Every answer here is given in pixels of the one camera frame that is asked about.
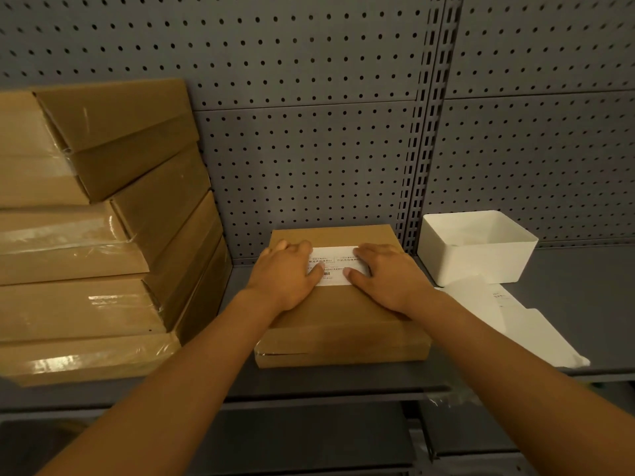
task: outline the white square bin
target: white square bin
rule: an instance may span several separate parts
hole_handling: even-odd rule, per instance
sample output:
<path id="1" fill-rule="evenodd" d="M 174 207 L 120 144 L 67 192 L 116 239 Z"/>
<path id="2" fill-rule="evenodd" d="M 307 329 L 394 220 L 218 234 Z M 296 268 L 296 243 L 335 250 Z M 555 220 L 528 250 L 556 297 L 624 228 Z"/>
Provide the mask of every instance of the white square bin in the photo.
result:
<path id="1" fill-rule="evenodd" d="M 503 284 L 518 281 L 537 242 L 498 211 L 427 214 L 417 254 L 440 287 L 475 274 Z"/>

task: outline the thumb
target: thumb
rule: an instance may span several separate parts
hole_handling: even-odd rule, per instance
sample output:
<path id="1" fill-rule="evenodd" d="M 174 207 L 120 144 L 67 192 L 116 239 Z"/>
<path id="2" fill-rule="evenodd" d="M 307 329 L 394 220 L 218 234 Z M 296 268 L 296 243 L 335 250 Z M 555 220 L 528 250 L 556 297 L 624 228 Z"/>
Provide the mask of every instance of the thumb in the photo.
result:
<path id="1" fill-rule="evenodd" d="M 320 279 L 322 279 L 323 275 L 324 264 L 316 264 L 313 269 L 311 269 L 311 272 L 309 272 L 309 274 L 307 275 L 307 283 L 309 284 L 309 287 L 314 288 L 318 284 Z"/>
<path id="2" fill-rule="evenodd" d="M 370 278 L 362 274 L 359 270 L 352 269 L 350 267 L 345 267 L 344 276 L 349 282 L 355 287 L 360 288 L 366 294 L 370 292 Z"/>

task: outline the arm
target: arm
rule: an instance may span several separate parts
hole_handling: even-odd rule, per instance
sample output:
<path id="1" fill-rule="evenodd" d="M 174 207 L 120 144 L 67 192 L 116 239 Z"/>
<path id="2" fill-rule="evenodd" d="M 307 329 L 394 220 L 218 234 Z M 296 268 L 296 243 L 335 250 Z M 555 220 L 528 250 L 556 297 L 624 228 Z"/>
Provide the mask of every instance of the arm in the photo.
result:
<path id="1" fill-rule="evenodd" d="M 565 376 L 435 290 L 411 257 L 365 244 L 373 277 L 351 283 L 420 322 L 543 475 L 635 474 L 635 418 Z"/>
<path id="2" fill-rule="evenodd" d="M 265 249 L 247 287 L 207 328 L 47 464 L 39 476 L 183 474 L 244 361 L 269 324 L 299 304 L 311 244 Z"/>

